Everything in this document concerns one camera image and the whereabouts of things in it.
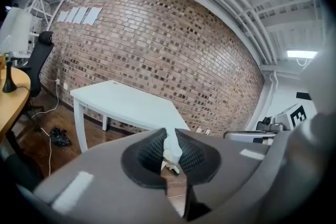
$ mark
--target fluorescent light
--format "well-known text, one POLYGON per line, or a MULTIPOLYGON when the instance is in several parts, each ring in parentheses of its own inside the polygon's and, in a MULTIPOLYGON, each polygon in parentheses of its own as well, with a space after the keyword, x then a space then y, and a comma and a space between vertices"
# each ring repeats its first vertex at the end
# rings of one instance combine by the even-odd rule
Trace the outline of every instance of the fluorescent light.
POLYGON ((316 51, 306 51, 306 50, 287 50, 288 57, 294 58, 308 58, 312 59, 317 54, 316 51))

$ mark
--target black mesh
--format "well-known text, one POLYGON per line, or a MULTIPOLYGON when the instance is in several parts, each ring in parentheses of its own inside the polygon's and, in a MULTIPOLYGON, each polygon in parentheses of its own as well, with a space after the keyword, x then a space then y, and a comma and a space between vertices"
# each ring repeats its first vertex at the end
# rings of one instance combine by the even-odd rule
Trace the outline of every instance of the black mesh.
POLYGON ((136 184, 145 188, 166 189, 166 180, 160 176, 166 137, 166 130, 162 128, 130 145, 122 153, 122 169, 136 184))
POLYGON ((155 137, 150 144, 140 148, 137 159, 141 165, 154 173, 161 173, 161 164, 163 161, 163 142, 166 134, 155 137))
POLYGON ((221 166, 219 152, 200 140, 175 129, 177 140, 182 150, 179 164, 187 176, 190 185, 209 182, 221 166))
POLYGON ((181 136, 177 136, 177 140, 183 152, 180 158, 180 166, 183 172, 188 173, 199 167, 205 161, 204 153, 199 147, 193 145, 190 141, 181 136))

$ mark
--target white cable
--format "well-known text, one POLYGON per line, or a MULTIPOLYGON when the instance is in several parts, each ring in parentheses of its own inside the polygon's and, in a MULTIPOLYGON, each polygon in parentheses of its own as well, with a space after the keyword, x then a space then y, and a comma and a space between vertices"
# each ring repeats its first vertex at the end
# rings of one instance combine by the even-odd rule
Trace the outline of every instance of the white cable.
POLYGON ((50 80, 50 81, 53 81, 53 82, 57 82, 57 80, 51 80, 51 79, 48 79, 48 78, 46 78, 47 80, 50 80))
MULTIPOLYGON (((59 103, 59 100, 58 100, 58 92, 57 92, 57 88, 58 88, 58 87, 57 87, 57 86, 58 86, 58 84, 56 84, 57 104, 56 104, 55 108, 54 108, 54 109, 50 109, 50 110, 48 110, 48 111, 46 111, 46 112, 38 112, 38 113, 36 113, 34 116, 32 116, 31 118, 35 117, 37 114, 40 114, 40 113, 48 113, 48 112, 50 112, 50 111, 52 111, 52 110, 57 109, 57 106, 58 106, 58 103, 59 103)), ((41 130, 44 131, 44 132, 46 133, 46 135, 49 136, 49 148, 50 148, 50 154, 49 154, 49 176, 50 176, 50 171, 51 171, 51 167, 50 167, 50 160, 51 160, 51 137, 50 137, 50 135, 49 135, 43 128, 41 128, 41 130)))
POLYGON ((48 113, 48 112, 50 112, 50 111, 52 111, 52 110, 55 110, 55 109, 57 109, 57 106, 58 106, 58 102, 59 102, 59 100, 58 100, 58 92, 57 92, 57 87, 58 86, 58 84, 56 84, 56 96, 57 96, 57 104, 56 104, 56 106, 55 106, 55 108, 54 109, 50 109, 50 110, 48 110, 48 111, 46 111, 46 112, 38 112, 38 113, 36 113, 34 116, 32 116, 31 118, 33 118, 33 117, 35 117, 36 115, 38 115, 38 114, 41 114, 41 113, 48 113))
POLYGON ((50 160, 51 160, 51 137, 50 137, 50 135, 43 128, 41 128, 41 130, 44 131, 46 133, 46 135, 49 136, 49 148, 50 148, 50 153, 49 153, 49 176, 50 176, 50 171, 51 171, 51 167, 50 167, 50 160))
POLYGON ((304 63, 304 64, 300 64, 300 63, 299 63, 299 59, 298 59, 298 58, 296 58, 296 62, 298 62, 298 64, 299 64, 300 66, 302 66, 302 67, 303 67, 303 66, 305 66, 305 65, 306 65, 306 63, 307 63, 307 59, 306 59, 306 61, 305 61, 305 63, 304 63))

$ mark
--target paper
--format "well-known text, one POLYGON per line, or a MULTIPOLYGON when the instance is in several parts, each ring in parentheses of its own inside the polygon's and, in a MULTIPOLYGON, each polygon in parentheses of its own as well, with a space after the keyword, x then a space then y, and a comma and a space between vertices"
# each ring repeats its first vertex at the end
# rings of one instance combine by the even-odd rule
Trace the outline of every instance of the paper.
POLYGON ((85 12, 87 11, 87 7, 81 7, 77 13, 77 15, 74 18, 73 23, 74 24, 80 24, 80 22, 83 20, 83 17, 85 15, 85 12))
POLYGON ((89 24, 89 25, 93 25, 93 23, 95 22, 95 20, 97 19, 97 16, 98 14, 100 13, 102 8, 96 8, 96 7, 93 7, 88 16, 86 16, 83 24, 89 24))
POLYGON ((73 7, 73 8, 72 8, 72 10, 70 11, 70 13, 69 13, 67 19, 65 20, 66 23, 70 23, 70 22, 72 22, 72 20, 73 20, 73 18, 74 18, 74 16, 75 16, 76 12, 78 11, 78 9, 79 9, 79 8, 77 8, 77 7, 73 7))
POLYGON ((61 12, 58 16, 58 22, 64 22, 65 18, 67 17, 69 12, 61 12))

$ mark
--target white wall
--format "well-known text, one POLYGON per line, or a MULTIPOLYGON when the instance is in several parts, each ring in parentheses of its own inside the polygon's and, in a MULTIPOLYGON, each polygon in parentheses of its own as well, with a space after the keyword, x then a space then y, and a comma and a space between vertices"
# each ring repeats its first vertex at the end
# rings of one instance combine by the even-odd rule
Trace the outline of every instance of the white wall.
POLYGON ((311 119, 317 113, 312 101, 296 98, 297 92, 308 92, 300 80, 281 76, 277 77, 279 84, 275 92, 275 80, 273 79, 274 83, 271 87, 271 83, 268 77, 266 77, 256 110, 250 122, 245 127, 246 131, 254 131, 258 121, 262 121, 266 116, 275 116, 294 104, 303 105, 308 119, 311 119), (267 101, 267 95, 270 89, 271 95, 267 101))
POLYGON ((312 101, 296 98, 297 92, 308 92, 300 80, 278 77, 279 86, 273 95, 272 102, 267 110, 267 116, 275 116, 294 104, 303 105, 308 119, 317 113, 312 101))

